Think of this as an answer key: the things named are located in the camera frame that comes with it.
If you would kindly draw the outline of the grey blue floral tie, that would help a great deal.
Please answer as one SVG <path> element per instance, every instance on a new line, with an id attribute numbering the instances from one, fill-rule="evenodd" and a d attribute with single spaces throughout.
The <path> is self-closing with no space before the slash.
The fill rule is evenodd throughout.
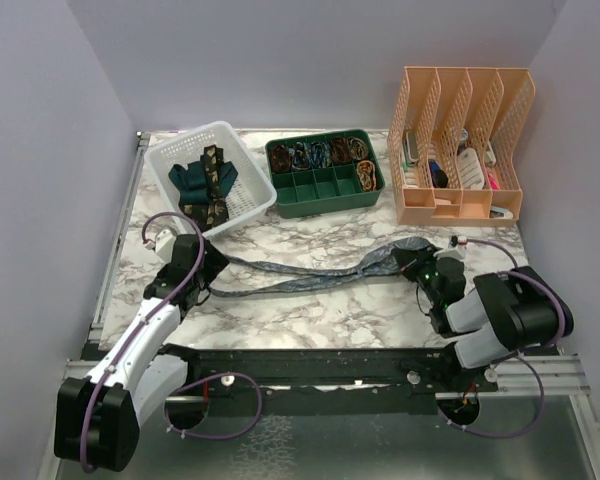
<path id="1" fill-rule="evenodd" d="M 244 298 L 264 294 L 308 293 L 327 290 L 365 278 L 401 275 L 403 268 L 420 254 L 435 254 L 440 248 L 422 237 L 405 237 L 368 252 L 356 265 L 339 269 L 312 269 L 268 261 L 247 261 L 229 256 L 229 263 L 252 268 L 266 273 L 297 276 L 284 282 L 253 290 L 223 291 L 208 287 L 209 292 L 219 298 Z"/>

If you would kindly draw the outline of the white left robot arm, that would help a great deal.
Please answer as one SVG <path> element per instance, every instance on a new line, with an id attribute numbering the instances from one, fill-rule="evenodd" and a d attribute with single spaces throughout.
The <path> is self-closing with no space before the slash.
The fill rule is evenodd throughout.
<path id="1" fill-rule="evenodd" d="M 142 424 L 167 394 L 190 394 L 200 385 L 195 364 L 161 348 L 229 260 L 197 234 L 176 236 L 170 249 L 117 343 L 87 374 L 64 380 L 58 390 L 54 454 L 88 472 L 124 470 Z"/>

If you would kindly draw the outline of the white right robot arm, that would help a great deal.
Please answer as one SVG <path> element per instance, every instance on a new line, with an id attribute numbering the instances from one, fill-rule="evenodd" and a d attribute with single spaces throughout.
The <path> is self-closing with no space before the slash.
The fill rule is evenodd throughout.
<path id="1" fill-rule="evenodd" d="M 477 275 L 466 289 L 464 259 L 477 239 L 454 237 L 442 249 L 432 245 L 396 248 L 401 274 L 425 294 L 426 312 L 434 331 L 454 337 L 454 358 L 439 367 L 441 383 L 461 391 L 471 384 L 476 368 L 529 347 L 551 347 L 574 329 L 570 308 L 529 265 L 514 260 L 506 271 Z"/>

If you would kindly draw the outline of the black gold leaf tie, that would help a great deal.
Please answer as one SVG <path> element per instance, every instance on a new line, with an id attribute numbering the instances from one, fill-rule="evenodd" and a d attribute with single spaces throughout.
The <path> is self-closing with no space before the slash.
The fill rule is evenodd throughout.
<path id="1" fill-rule="evenodd" d="M 172 168 L 173 183 L 180 195 L 178 207 L 202 232 L 229 219 L 227 193 L 222 186 L 224 167 L 222 149 L 212 144 L 204 148 L 198 161 Z"/>

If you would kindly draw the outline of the dark green tie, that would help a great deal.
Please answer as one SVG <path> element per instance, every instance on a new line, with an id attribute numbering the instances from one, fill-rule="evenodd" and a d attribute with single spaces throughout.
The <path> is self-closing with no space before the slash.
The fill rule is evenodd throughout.
<path id="1" fill-rule="evenodd" d="M 237 177 L 238 172 L 231 162 L 220 163 L 219 191 L 223 197 L 230 193 Z M 212 198 L 210 182 L 200 161 L 189 163 L 186 167 L 174 165 L 168 178 L 179 192 L 179 204 L 207 205 Z"/>

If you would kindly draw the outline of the blue black item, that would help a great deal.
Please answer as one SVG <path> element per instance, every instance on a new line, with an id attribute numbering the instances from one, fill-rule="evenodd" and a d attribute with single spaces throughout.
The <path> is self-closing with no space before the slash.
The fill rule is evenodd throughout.
<path id="1" fill-rule="evenodd" d="M 434 160 L 428 161 L 431 180 L 434 188 L 447 188 L 449 186 L 449 178 L 446 172 Z"/>

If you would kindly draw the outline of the pink marker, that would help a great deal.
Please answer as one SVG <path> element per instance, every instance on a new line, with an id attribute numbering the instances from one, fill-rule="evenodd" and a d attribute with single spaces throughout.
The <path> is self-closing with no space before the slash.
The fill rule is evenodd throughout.
<path id="1" fill-rule="evenodd" d="M 487 171 L 487 176 L 488 176 L 488 180 L 489 180 L 489 184 L 490 184 L 491 189 L 492 190 L 499 190 L 500 186 L 499 186 L 499 182 L 498 182 L 496 174 L 493 171 L 488 170 Z"/>

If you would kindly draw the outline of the white ribbed item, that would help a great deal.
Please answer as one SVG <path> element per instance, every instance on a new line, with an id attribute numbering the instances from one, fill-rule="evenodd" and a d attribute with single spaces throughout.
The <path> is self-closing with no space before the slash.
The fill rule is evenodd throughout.
<path id="1" fill-rule="evenodd" d="M 463 189 L 482 190 L 485 177 L 474 148 L 466 148 L 457 156 L 459 180 Z"/>

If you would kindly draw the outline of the white plastic basket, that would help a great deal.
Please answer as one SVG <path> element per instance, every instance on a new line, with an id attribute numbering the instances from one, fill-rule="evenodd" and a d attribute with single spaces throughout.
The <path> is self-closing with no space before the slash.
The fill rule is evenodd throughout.
<path id="1" fill-rule="evenodd" d="M 179 229 L 207 238 L 261 217 L 277 193 L 233 127 L 216 121 L 150 147 L 145 163 Z"/>

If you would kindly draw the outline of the orange patterned rolled tie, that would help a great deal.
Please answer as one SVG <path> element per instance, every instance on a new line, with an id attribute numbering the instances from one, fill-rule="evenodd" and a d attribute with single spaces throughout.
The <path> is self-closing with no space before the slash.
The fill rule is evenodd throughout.
<path id="1" fill-rule="evenodd" d="M 364 192 L 377 189 L 376 167 L 371 160 L 361 160 L 356 163 L 356 174 Z"/>

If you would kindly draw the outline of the orange file organizer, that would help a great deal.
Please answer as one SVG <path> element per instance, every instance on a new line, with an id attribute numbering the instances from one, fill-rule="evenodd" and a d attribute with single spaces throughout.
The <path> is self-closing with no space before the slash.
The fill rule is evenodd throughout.
<path id="1" fill-rule="evenodd" d="M 516 223 L 523 192 L 513 156 L 535 93 L 527 68 L 405 67 L 387 140 L 398 223 Z M 461 186 L 457 156 L 466 148 L 479 157 L 482 190 Z M 447 188 L 433 187 L 429 160 L 446 172 Z M 491 189 L 488 170 L 499 190 Z"/>

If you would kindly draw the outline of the green compartment tray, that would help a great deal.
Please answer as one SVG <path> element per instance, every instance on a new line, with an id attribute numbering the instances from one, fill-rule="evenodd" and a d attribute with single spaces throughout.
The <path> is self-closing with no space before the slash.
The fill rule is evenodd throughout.
<path id="1" fill-rule="evenodd" d="M 377 189 L 364 192 L 356 174 L 356 163 L 353 160 L 346 165 L 331 165 L 327 168 L 307 171 L 291 171 L 286 174 L 274 174 L 269 166 L 269 151 L 278 144 L 288 149 L 297 141 L 329 142 L 334 137 L 350 136 L 364 139 L 369 147 L 371 161 L 376 167 Z M 285 219 L 315 216 L 344 210 L 371 207 L 376 204 L 380 193 L 385 188 L 384 176 L 381 172 L 377 156 L 366 131 L 362 129 L 343 130 L 326 133 L 303 134 L 296 137 L 274 139 L 265 146 L 267 166 L 273 186 L 277 193 L 276 209 Z"/>

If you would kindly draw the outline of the tan rolled tie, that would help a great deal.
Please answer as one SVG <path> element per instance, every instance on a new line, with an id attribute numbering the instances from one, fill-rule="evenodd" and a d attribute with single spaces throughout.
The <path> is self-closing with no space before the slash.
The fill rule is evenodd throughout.
<path id="1" fill-rule="evenodd" d="M 350 136 L 346 139 L 349 155 L 354 162 L 367 161 L 371 159 L 368 143 L 359 137 Z"/>

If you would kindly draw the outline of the dark blue rolled tie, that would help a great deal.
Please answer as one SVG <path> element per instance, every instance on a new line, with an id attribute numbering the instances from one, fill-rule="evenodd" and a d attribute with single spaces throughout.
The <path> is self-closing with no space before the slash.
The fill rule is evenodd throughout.
<path id="1" fill-rule="evenodd" d="M 325 141 L 311 142 L 308 156 L 313 169 L 327 168 L 331 165 L 329 145 Z"/>

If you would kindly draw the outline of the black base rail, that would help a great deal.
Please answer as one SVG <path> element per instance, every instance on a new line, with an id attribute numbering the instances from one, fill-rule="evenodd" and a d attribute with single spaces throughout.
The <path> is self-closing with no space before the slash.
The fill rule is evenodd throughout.
<path id="1" fill-rule="evenodd" d="M 257 397 L 242 379 L 232 386 L 215 379 L 207 387 L 189 388 L 194 395 L 205 394 L 206 403 L 178 395 L 169 405 L 178 414 L 434 415 L 437 395 L 460 397 L 470 386 L 488 393 L 496 389 L 486 380 L 484 368 L 460 368 L 450 347 L 196 350 L 167 344 L 161 351 L 186 361 L 188 383 L 206 376 L 245 374 L 262 393 Z"/>

